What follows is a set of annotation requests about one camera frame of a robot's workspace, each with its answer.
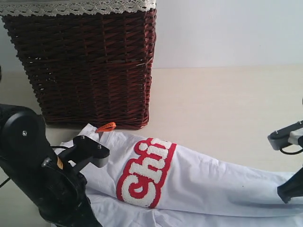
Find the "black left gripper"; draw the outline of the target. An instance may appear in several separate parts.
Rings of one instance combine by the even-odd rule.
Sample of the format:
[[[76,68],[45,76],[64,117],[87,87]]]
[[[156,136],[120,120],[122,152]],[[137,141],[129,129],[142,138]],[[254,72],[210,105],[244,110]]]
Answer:
[[[86,195],[87,180],[75,173],[73,166],[60,158],[44,158],[35,165],[39,188],[39,214],[45,220],[56,220],[57,227],[99,227],[99,221]]]

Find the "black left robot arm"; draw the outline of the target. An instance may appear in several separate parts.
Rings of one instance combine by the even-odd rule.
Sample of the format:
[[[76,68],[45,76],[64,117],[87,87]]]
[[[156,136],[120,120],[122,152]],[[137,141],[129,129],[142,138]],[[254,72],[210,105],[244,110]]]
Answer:
[[[23,106],[0,106],[0,166],[57,227],[99,227],[86,196],[86,179],[57,156],[41,115]]]

